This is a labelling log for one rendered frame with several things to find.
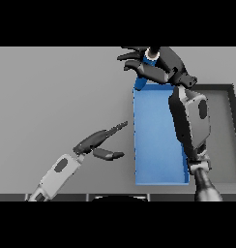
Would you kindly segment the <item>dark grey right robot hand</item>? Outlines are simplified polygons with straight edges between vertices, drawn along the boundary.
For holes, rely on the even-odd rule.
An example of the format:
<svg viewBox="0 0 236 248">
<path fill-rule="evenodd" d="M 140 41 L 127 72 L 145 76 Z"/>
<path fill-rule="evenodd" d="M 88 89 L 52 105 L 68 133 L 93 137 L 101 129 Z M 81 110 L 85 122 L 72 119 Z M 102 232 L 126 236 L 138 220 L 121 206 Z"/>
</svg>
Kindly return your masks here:
<svg viewBox="0 0 236 248">
<path fill-rule="evenodd" d="M 127 46 L 132 52 L 119 55 L 117 59 L 124 61 L 124 70 L 134 70 L 138 74 L 144 51 L 147 46 Z M 171 85 L 183 85 L 190 89 L 197 84 L 197 77 L 191 76 L 177 53 L 169 46 L 160 46 L 160 57 L 156 65 L 150 70 L 149 79 L 158 84 L 170 83 Z"/>
</svg>

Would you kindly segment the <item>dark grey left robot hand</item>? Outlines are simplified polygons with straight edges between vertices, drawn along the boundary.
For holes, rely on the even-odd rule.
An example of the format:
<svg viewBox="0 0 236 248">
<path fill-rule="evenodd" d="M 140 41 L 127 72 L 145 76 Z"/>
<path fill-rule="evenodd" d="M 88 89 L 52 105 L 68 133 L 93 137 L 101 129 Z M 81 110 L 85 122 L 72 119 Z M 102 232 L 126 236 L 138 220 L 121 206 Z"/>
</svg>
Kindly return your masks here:
<svg viewBox="0 0 236 248">
<path fill-rule="evenodd" d="M 127 125 L 128 122 L 125 121 L 112 127 L 109 130 L 101 130 L 92 134 L 91 136 L 81 141 L 74 148 L 74 153 L 76 155 L 93 153 L 95 157 L 103 159 L 105 161 L 113 161 L 115 159 L 123 157 L 123 152 L 113 152 L 106 149 L 102 149 L 100 148 L 100 145 Z"/>
</svg>

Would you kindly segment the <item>blue bin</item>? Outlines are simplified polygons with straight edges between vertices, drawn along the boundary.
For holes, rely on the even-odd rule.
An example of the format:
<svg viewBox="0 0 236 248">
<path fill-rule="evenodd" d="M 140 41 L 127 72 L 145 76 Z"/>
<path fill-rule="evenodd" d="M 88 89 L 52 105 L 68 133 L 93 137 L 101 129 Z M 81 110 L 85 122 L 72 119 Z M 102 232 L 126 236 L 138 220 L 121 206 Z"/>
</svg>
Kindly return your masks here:
<svg viewBox="0 0 236 248">
<path fill-rule="evenodd" d="M 133 91 L 133 148 L 135 184 L 188 185 L 187 157 L 169 110 L 173 86 L 146 84 Z"/>
</svg>

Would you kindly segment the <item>dark grey bin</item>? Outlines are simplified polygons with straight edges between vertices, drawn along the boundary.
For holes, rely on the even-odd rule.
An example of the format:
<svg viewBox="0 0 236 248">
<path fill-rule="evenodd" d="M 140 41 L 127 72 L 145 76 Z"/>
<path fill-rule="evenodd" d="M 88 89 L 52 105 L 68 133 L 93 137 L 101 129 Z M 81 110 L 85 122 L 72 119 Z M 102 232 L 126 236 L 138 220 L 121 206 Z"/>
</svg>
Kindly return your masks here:
<svg viewBox="0 0 236 248">
<path fill-rule="evenodd" d="M 207 151 L 214 183 L 236 183 L 236 96 L 232 84 L 201 84 L 193 91 L 208 99 L 211 135 Z"/>
</svg>

